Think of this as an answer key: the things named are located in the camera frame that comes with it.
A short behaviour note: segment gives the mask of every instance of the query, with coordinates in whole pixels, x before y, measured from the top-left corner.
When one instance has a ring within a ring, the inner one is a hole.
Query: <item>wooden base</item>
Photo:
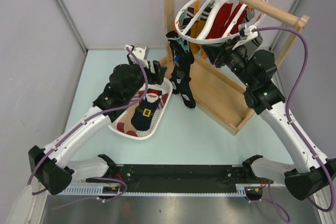
[[[236,135],[254,113],[245,103],[245,87],[237,84],[200,56],[194,57],[190,88],[197,106],[232,135]],[[173,61],[165,57],[160,63],[168,67],[166,77],[170,78],[174,68]]]

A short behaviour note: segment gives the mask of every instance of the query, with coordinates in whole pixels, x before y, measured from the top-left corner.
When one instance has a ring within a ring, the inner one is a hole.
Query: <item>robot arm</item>
[[[99,155],[88,161],[70,160],[93,135],[114,122],[127,109],[131,99],[144,85],[144,75],[138,63],[145,71],[148,84],[163,82],[166,67],[161,67],[157,61],[148,62],[147,48],[137,45],[126,47],[132,48],[132,55],[137,60],[128,54],[129,64],[114,68],[110,82],[83,118],[44,148],[34,146],[29,150],[31,171],[36,170],[35,177],[52,195],[63,191],[71,181],[102,177],[111,168],[111,164],[114,164],[106,155]]]
[[[285,97],[271,80],[277,71],[274,55],[266,50],[257,50],[248,58],[243,43],[244,41],[242,42],[238,36],[220,45],[204,45],[203,49],[214,66],[220,68],[227,65],[246,86],[244,96],[247,106],[254,109],[271,126],[294,162],[293,165],[283,164],[256,155],[244,161],[243,166],[250,171],[251,177],[268,178],[284,184],[293,196],[304,200],[328,185],[326,174],[292,127],[291,123],[295,119],[292,117],[292,121],[288,122]],[[297,122],[295,124],[308,143],[313,146],[331,178],[334,179],[336,159],[328,159],[326,154],[309,139],[301,126]]]

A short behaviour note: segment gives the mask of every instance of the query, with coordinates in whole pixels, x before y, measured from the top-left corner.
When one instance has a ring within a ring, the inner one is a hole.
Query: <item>santa hat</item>
[[[148,89],[147,94],[156,94],[159,98],[161,98],[162,91],[160,90],[155,90],[155,89]]]

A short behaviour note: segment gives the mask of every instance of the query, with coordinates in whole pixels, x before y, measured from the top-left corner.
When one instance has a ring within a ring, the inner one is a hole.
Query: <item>perforated basket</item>
[[[131,138],[131,139],[135,139],[135,140],[145,140],[147,138],[149,138],[150,136],[152,136],[161,120],[161,117],[163,115],[163,112],[165,111],[165,108],[168,104],[169,98],[172,94],[173,91],[173,86],[171,84],[171,82],[167,79],[164,78],[164,81],[161,85],[148,85],[149,89],[153,89],[153,90],[159,90],[162,91],[162,97],[160,98],[160,103],[158,105],[158,108],[155,110],[153,118],[152,118],[152,122],[150,124],[150,127],[148,130],[146,131],[128,131],[127,128],[134,128],[133,125],[129,125],[131,124],[131,121],[128,120],[129,117],[127,117],[127,113],[132,113],[134,111],[134,107],[130,107],[128,108],[126,111],[124,111],[124,113],[121,114],[120,117],[118,117],[118,119],[116,119],[112,124],[109,125],[109,128],[116,132],[119,135]],[[145,85],[139,90],[139,92],[133,97],[132,100],[136,100],[139,98],[141,91],[144,91],[145,89]]]

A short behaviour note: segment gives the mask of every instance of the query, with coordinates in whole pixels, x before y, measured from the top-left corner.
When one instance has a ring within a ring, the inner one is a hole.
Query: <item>light blue table surface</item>
[[[149,60],[160,60],[165,50],[150,50]],[[77,123],[102,92],[114,67],[126,63],[124,50],[89,51],[71,108],[67,128]],[[73,160],[107,154],[119,164],[241,164],[260,154],[283,163],[292,160],[272,129],[254,115],[232,136],[199,108],[187,108],[180,95],[171,96],[154,135],[136,141],[105,128]]]

